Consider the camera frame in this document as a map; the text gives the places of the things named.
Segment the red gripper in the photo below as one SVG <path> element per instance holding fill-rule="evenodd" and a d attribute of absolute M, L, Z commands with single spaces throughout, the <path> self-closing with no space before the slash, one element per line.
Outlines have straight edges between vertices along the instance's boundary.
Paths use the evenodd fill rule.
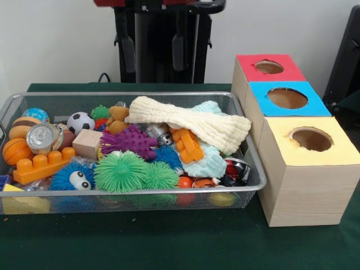
<path fill-rule="evenodd" d="M 160 0 L 160 1 L 126 1 L 126 0 L 94 0 L 96 6 L 179 6 L 176 13 L 176 34 L 172 39 L 172 58 L 175 71 L 183 71 L 186 65 L 186 35 L 187 35 L 187 8 L 185 5 L 195 3 L 188 0 Z M 125 8 L 116 8 L 116 37 L 118 40 L 120 71 L 134 73 L 136 71 L 136 56 L 134 41 L 128 34 L 127 13 Z"/>

